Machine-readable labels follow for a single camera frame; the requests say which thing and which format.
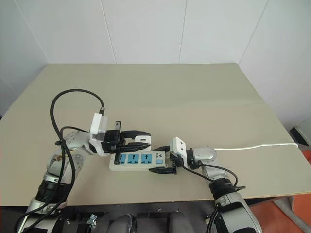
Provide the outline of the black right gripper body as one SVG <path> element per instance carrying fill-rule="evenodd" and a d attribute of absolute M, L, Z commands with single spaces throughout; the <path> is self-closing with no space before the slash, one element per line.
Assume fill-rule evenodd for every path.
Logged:
<path fill-rule="evenodd" d="M 177 168 L 183 166 L 183 159 L 180 155 L 170 152 L 170 161 L 172 162 L 173 175 L 176 175 Z"/>

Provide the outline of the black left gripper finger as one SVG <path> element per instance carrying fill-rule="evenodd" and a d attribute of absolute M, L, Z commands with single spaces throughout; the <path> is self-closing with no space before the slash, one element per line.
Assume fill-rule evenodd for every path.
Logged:
<path fill-rule="evenodd" d="M 144 143 L 152 142 L 151 134 L 144 131 L 137 131 L 137 130 L 122 131 L 121 136 L 124 139 L 131 138 L 135 142 L 144 142 Z"/>
<path fill-rule="evenodd" d="M 120 153 L 135 152 L 135 151 L 146 149 L 149 146 L 151 146 L 150 143 L 132 142 L 132 143 L 128 143 L 127 145 L 121 145 L 119 147 L 119 151 Z"/>

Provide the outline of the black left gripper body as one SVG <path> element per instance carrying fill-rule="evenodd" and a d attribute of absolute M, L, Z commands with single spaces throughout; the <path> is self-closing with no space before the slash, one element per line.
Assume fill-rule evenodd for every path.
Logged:
<path fill-rule="evenodd" d="M 120 163 L 121 122 L 115 122 L 115 129 L 105 133 L 102 148 L 104 153 L 115 154 L 114 163 Z"/>

